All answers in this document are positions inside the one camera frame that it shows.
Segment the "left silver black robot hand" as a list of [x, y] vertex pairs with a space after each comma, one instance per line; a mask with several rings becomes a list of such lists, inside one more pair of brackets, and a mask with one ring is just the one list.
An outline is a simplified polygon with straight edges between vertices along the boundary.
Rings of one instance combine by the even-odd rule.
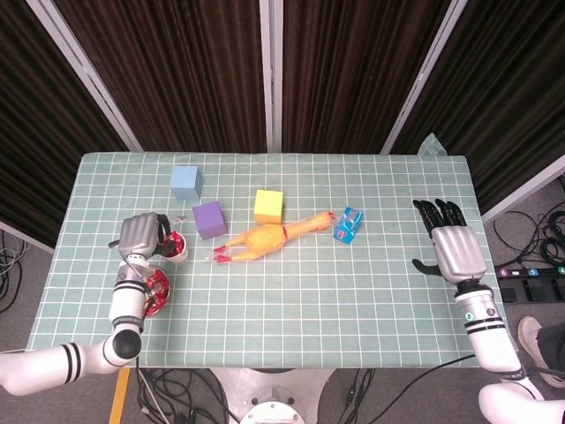
[[175, 242], [170, 240], [169, 218], [155, 212], [127, 218], [123, 221], [118, 243], [122, 258], [137, 254], [148, 260], [152, 256], [174, 255]]

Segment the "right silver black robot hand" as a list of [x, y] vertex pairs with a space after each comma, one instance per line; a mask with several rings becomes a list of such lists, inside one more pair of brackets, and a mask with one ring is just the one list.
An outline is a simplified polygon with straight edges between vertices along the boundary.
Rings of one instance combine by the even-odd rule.
[[452, 201], [414, 200], [422, 217], [437, 259], [436, 265], [425, 265], [412, 259], [414, 267], [424, 275], [441, 276], [457, 285], [466, 280], [480, 280], [486, 273], [486, 262], [476, 233], [466, 223], [462, 210]]

